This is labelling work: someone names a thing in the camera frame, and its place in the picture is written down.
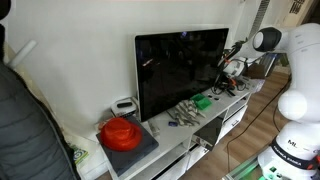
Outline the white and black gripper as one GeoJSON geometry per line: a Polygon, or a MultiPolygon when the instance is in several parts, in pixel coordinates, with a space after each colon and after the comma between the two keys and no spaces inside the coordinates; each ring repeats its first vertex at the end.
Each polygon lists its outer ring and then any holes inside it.
{"type": "MultiPolygon", "coordinates": [[[[239,59],[227,60],[223,65],[223,73],[228,77],[238,77],[244,73],[247,65],[244,61],[239,59]]],[[[220,88],[220,77],[217,75],[217,78],[214,82],[213,93],[222,93],[223,89],[220,88]]]]}

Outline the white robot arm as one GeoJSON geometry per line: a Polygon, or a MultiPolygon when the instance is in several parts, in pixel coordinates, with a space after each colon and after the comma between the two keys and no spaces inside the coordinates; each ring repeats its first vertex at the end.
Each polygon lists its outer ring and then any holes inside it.
{"type": "Polygon", "coordinates": [[[265,180],[320,180],[320,24],[294,28],[266,27],[247,42],[234,45],[219,65],[237,76],[245,65],[266,52],[284,53],[291,69],[289,88],[278,109],[288,123],[258,155],[265,180]]]}

